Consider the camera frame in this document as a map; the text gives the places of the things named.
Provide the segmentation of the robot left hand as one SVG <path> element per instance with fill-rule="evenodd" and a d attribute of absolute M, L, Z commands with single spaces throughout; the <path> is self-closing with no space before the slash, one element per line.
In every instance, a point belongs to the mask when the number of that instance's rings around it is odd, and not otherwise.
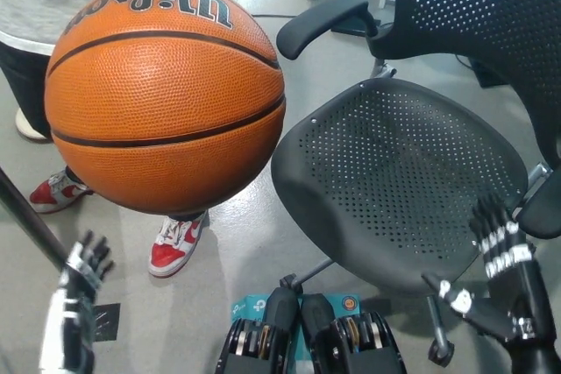
<path fill-rule="evenodd" d="M 40 373 L 94 371 L 94 305 L 114 265 L 105 236 L 97 238 L 89 229 L 75 242 L 49 301 L 39 355 Z"/>

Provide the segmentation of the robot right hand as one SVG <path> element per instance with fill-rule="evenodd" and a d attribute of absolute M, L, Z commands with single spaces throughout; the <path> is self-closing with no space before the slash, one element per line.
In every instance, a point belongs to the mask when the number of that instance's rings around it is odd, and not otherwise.
<path fill-rule="evenodd" d="M 451 311 L 508 353 L 513 373 L 559 373 L 557 330 L 541 266 L 497 194 L 478 198 L 469 227 L 487 276 L 481 298 L 434 272 L 423 280 Z"/>

